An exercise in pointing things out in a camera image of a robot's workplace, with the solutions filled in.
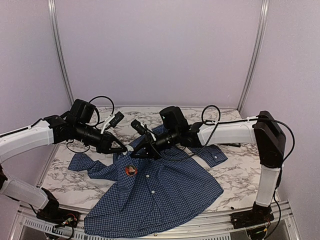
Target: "orange sticker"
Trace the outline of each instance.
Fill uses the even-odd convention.
[[[138,173],[138,169],[133,165],[127,165],[125,167],[125,173],[128,176],[132,177],[132,176],[134,176],[134,175],[136,175]]]

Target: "marble tabletop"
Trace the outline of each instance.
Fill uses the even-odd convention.
[[[98,107],[102,120],[110,115],[108,107]],[[159,112],[163,107],[118,107],[115,113],[120,111],[124,119],[112,132],[125,145],[132,142],[139,134],[130,126],[137,119],[147,124],[151,129],[160,124],[162,120]],[[182,107],[183,114],[189,124],[201,120],[202,108]],[[205,119],[215,120],[218,112],[208,109]],[[221,120],[231,121],[240,118],[239,112],[233,109],[222,109]],[[82,143],[75,141],[69,147],[77,152],[86,149]],[[257,147],[253,144],[242,144],[241,147],[219,145],[220,149],[228,157],[228,160],[210,168],[204,160],[195,156],[194,159],[203,166],[221,185],[224,193],[205,212],[230,210],[231,207],[241,209],[251,207],[258,191],[261,166]],[[86,154],[94,161],[100,160],[105,165],[113,163],[112,154],[99,154],[92,147]],[[90,179],[87,171],[75,172],[68,170],[69,163],[74,153],[67,149],[66,143],[62,143],[49,167],[42,187],[53,193],[60,204],[70,207],[79,207],[90,210],[106,191],[114,183],[104,179]]]

